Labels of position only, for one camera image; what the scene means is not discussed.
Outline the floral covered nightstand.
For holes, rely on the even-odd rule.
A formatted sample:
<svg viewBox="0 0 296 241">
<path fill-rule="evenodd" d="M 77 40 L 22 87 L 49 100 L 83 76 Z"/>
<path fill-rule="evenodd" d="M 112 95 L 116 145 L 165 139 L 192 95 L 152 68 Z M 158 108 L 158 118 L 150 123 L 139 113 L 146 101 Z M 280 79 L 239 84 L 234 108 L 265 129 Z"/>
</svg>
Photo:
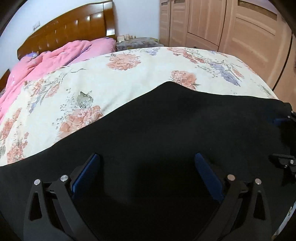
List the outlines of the floral covered nightstand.
<svg viewBox="0 0 296 241">
<path fill-rule="evenodd" d="M 124 40 L 116 43 L 117 51 L 138 49 L 138 48 L 150 48 L 150 47 L 163 47 L 164 45 L 159 43 L 155 38 L 134 38 Z"/>
</svg>

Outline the brown wooden headboard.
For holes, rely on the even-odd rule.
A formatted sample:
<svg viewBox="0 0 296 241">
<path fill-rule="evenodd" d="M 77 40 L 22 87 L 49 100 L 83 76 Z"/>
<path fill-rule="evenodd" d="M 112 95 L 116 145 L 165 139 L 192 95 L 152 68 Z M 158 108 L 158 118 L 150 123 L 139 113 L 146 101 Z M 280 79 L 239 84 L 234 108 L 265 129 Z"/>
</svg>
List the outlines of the brown wooden headboard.
<svg viewBox="0 0 296 241">
<path fill-rule="evenodd" d="M 75 40 L 116 39 L 113 6 L 113 1 L 89 3 L 56 17 L 25 40 L 17 58 L 54 51 Z"/>
</svg>

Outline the pink duvet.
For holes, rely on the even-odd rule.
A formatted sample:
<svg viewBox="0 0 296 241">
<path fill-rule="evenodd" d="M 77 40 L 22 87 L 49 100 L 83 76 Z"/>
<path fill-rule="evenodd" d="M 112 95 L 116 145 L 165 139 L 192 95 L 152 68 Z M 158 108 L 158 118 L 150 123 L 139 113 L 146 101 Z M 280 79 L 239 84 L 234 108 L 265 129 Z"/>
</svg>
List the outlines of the pink duvet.
<svg viewBox="0 0 296 241">
<path fill-rule="evenodd" d="M 63 66 L 115 51 L 116 41 L 105 37 L 93 41 L 75 40 L 54 51 L 46 51 L 39 55 L 27 54 L 15 65 L 8 77 L 5 92 L 1 96 L 1 117 L 20 94 L 25 82 L 43 78 Z"/>
</svg>

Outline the floral cream quilt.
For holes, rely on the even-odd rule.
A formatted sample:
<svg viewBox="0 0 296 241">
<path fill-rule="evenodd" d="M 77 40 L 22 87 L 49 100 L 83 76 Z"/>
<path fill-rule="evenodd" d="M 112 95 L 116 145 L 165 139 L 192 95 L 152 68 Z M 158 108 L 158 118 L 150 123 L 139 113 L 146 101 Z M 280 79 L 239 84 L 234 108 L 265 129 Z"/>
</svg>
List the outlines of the floral cream quilt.
<svg viewBox="0 0 296 241">
<path fill-rule="evenodd" d="M 109 53 L 25 82 L 1 117 L 1 165 L 51 147 L 167 81 L 213 94 L 275 98 L 262 78 L 232 55 L 187 47 Z"/>
</svg>

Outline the wall power socket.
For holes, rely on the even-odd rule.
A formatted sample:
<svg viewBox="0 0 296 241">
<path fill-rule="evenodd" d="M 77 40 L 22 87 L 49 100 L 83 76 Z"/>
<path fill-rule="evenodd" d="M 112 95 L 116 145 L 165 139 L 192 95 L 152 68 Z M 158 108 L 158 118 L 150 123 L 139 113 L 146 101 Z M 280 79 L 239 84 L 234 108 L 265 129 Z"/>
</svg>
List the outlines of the wall power socket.
<svg viewBox="0 0 296 241">
<path fill-rule="evenodd" d="M 33 31 L 35 31 L 38 27 L 40 27 L 40 22 L 36 22 L 34 25 L 33 25 Z"/>
</svg>

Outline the black pants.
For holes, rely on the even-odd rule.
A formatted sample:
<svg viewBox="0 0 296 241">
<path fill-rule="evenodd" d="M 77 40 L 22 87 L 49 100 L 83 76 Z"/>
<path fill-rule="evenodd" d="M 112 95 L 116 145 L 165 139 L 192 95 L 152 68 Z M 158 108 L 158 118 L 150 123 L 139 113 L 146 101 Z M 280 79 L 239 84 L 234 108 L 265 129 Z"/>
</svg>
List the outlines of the black pants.
<svg viewBox="0 0 296 241">
<path fill-rule="evenodd" d="M 166 82 L 52 147 L 1 167 L 1 240 L 24 240 L 32 184 L 71 174 L 95 153 L 99 166 L 75 207 L 96 240 L 198 240 L 219 203 L 196 166 L 200 153 L 225 174 L 259 178 L 272 235 L 295 202 L 295 174 L 272 154 L 295 157 L 295 126 L 275 118 L 288 103 L 195 92 Z"/>
</svg>

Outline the light wooden wardrobe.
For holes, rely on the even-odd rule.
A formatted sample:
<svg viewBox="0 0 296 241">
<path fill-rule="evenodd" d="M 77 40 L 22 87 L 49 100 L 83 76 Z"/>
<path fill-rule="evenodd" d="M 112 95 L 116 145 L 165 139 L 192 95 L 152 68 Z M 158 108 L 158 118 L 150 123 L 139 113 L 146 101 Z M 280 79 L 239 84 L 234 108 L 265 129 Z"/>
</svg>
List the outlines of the light wooden wardrobe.
<svg viewBox="0 0 296 241">
<path fill-rule="evenodd" d="M 295 34 L 270 1 L 160 1 L 159 40 L 233 55 L 295 104 Z"/>
</svg>

